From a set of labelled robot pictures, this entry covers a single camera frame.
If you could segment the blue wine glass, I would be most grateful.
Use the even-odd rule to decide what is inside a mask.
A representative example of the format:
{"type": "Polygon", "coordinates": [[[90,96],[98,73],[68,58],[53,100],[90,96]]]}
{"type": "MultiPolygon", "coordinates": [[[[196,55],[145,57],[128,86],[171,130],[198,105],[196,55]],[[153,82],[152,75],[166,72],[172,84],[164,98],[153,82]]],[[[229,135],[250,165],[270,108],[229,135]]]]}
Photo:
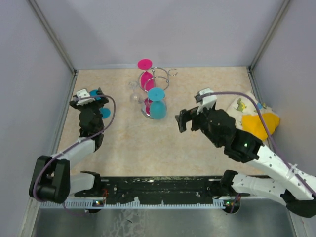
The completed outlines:
{"type": "Polygon", "coordinates": [[[150,103],[150,116],[155,120],[161,120],[166,116],[165,92],[160,87],[154,87],[148,92],[150,103]]]}
{"type": "MultiPolygon", "coordinates": [[[[91,90],[89,92],[90,96],[96,96],[97,95],[97,89],[91,90]]],[[[111,111],[108,108],[102,107],[99,109],[100,113],[102,114],[102,119],[106,119],[111,115],[111,111]]]]}

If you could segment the blue wine glass front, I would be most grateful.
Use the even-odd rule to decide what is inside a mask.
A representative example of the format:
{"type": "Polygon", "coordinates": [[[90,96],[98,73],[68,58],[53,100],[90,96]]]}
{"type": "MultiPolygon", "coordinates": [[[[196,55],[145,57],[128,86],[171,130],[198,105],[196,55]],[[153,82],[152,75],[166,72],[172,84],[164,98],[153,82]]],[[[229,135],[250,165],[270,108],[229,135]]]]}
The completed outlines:
{"type": "Polygon", "coordinates": [[[150,116],[155,120],[161,120],[166,116],[165,92],[160,87],[154,87],[148,92],[150,103],[150,116]]]}

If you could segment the clear wine glass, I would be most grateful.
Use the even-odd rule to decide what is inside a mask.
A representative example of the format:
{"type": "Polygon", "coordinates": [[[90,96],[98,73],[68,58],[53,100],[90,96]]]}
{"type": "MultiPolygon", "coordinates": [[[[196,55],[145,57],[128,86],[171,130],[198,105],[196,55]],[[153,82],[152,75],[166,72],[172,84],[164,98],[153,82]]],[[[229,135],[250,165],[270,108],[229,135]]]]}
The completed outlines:
{"type": "Polygon", "coordinates": [[[140,94],[137,92],[138,82],[131,81],[128,84],[129,88],[132,89],[132,94],[130,95],[130,101],[132,103],[139,103],[140,102],[140,94]]]}

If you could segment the dinosaur print yellow cloth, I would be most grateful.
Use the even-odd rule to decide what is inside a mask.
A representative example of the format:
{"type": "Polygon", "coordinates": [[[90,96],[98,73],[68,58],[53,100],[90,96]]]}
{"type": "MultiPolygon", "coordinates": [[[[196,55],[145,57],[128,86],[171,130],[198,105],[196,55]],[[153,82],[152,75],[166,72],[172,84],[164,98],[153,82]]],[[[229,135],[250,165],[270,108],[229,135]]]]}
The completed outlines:
{"type": "MultiPolygon", "coordinates": [[[[279,115],[273,112],[266,104],[259,103],[251,91],[248,91],[245,94],[254,100],[269,133],[273,134],[280,124],[279,115]]],[[[238,129],[249,132],[262,141],[265,141],[268,138],[255,106],[249,99],[244,96],[237,96],[226,109],[226,112],[235,119],[236,127],[238,129]]]]}

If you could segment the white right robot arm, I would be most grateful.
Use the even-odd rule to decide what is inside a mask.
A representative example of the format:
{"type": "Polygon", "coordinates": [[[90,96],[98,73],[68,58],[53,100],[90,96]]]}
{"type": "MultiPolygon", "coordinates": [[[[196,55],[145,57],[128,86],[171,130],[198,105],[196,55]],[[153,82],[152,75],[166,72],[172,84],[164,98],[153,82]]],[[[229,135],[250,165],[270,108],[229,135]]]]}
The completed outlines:
{"type": "Polygon", "coordinates": [[[287,166],[281,158],[260,139],[236,128],[235,119],[224,110],[204,108],[183,109],[175,116],[180,132],[200,130],[224,154],[236,162],[253,166],[268,177],[258,178],[226,170],[220,180],[221,191],[230,196],[250,194],[268,198],[305,218],[316,214],[316,178],[294,166],[287,166]]]}

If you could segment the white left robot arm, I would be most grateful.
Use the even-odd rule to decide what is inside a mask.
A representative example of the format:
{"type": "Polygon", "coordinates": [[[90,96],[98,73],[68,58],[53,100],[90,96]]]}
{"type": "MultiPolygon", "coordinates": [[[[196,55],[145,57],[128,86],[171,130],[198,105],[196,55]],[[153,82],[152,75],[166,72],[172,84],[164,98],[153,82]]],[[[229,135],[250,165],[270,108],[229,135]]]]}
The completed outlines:
{"type": "Polygon", "coordinates": [[[115,115],[104,107],[111,100],[100,88],[76,92],[69,105],[79,111],[79,137],[64,151],[37,159],[29,187],[30,197],[40,202],[63,204],[70,195],[88,192],[97,196],[102,192],[98,173],[82,171],[71,175],[70,171],[101,147],[107,129],[103,119],[115,115]]]}

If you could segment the chrome wine glass rack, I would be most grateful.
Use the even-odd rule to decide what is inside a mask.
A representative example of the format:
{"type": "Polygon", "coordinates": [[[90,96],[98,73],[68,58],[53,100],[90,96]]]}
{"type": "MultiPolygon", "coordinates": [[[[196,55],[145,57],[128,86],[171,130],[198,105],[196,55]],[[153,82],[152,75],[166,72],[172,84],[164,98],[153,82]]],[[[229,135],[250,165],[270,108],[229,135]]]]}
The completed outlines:
{"type": "Polygon", "coordinates": [[[165,91],[170,86],[170,77],[177,74],[176,68],[166,70],[160,67],[149,68],[140,74],[139,85],[146,94],[141,109],[145,117],[161,120],[166,116],[165,91]]]}

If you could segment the pink plastic wine glass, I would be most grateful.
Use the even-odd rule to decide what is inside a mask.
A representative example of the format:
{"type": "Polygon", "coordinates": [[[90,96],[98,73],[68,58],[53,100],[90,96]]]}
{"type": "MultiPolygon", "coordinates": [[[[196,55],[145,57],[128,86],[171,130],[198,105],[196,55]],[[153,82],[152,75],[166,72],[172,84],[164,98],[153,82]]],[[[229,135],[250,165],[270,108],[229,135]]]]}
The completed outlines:
{"type": "Polygon", "coordinates": [[[146,93],[146,98],[144,99],[142,106],[142,113],[151,119],[150,116],[150,103],[151,100],[148,98],[148,92],[156,86],[154,73],[151,72],[153,63],[150,59],[142,59],[137,64],[138,68],[143,72],[140,74],[138,80],[140,88],[146,93]]]}

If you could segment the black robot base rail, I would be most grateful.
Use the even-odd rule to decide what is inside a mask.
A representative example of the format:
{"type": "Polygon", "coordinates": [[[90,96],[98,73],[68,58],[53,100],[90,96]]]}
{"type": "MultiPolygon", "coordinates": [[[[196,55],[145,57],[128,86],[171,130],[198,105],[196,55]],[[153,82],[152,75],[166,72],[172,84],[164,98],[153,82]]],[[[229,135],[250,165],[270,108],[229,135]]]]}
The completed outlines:
{"type": "Polygon", "coordinates": [[[64,204],[44,202],[43,209],[221,209],[233,206],[236,192],[220,176],[100,177],[89,190],[71,194],[64,204]]]}

